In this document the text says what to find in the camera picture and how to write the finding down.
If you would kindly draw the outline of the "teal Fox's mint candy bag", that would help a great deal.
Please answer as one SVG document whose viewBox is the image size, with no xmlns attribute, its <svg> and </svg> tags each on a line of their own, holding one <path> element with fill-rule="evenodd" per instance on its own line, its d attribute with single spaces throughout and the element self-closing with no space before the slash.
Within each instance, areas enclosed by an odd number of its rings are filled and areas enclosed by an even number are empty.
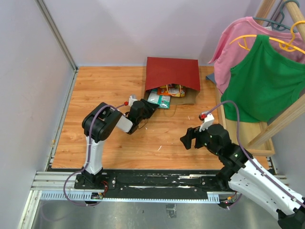
<svg viewBox="0 0 305 229">
<path fill-rule="evenodd" d="M 148 102 L 157 104 L 162 109 L 170 108 L 170 99 L 169 95 L 158 95 L 157 89 L 152 89 L 148 96 Z"/>
</svg>

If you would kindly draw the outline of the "orange Fox's fruits candy bag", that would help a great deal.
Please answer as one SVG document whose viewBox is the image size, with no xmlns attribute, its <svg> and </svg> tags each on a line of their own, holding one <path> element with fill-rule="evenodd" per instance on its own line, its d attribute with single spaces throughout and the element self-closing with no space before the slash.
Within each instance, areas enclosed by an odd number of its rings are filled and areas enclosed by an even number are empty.
<svg viewBox="0 0 305 229">
<path fill-rule="evenodd" d="M 157 88 L 158 95 L 166 95 L 173 97 L 184 97 L 186 94 L 186 88 L 180 84 L 167 84 Z"/>
</svg>

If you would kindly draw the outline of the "red paper bag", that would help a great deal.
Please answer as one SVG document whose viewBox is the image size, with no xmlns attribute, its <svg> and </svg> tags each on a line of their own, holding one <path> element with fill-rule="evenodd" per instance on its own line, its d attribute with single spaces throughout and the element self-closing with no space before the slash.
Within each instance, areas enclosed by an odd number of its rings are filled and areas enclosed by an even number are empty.
<svg viewBox="0 0 305 229">
<path fill-rule="evenodd" d="M 201 91 L 198 61 L 193 59 L 148 57 L 144 98 L 148 99 L 152 89 L 157 89 L 167 84 L 180 84 L 186 88 L 184 97 L 170 96 L 170 108 L 176 109 L 179 105 L 194 105 L 196 97 Z"/>
</svg>

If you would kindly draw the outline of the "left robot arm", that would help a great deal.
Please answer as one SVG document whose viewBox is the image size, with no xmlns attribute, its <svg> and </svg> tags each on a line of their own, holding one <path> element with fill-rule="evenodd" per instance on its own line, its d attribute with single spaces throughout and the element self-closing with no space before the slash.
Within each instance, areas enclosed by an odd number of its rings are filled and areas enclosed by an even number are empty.
<svg viewBox="0 0 305 229">
<path fill-rule="evenodd" d="M 144 99 L 135 100 L 130 110 L 123 114 L 118 108 L 100 103 L 83 120 L 82 128 L 86 137 L 86 161 L 77 175 L 76 189 L 115 188 L 113 175 L 103 173 L 102 153 L 106 139 L 117 127 L 131 135 L 142 120 L 148 120 L 159 106 Z"/>
</svg>

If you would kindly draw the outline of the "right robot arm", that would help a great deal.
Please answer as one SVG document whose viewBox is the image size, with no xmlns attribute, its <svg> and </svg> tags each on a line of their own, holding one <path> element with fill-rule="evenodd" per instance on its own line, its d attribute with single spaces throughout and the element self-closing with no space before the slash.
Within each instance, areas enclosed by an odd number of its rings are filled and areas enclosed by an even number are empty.
<svg viewBox="0 0 305 229">
<path fill-rule="evenodd" d="M 206 130 L 188 128 L 180 138 L 186 149 L 205 147 L 216 155 L 223 168 L 216 175 L 216 186 L 231 189 L 264 208 L 283 229 L 305 227 L 305 198 L 268 172 L 248 151 L 233 143 L 220 124 Z"/>
</svg>

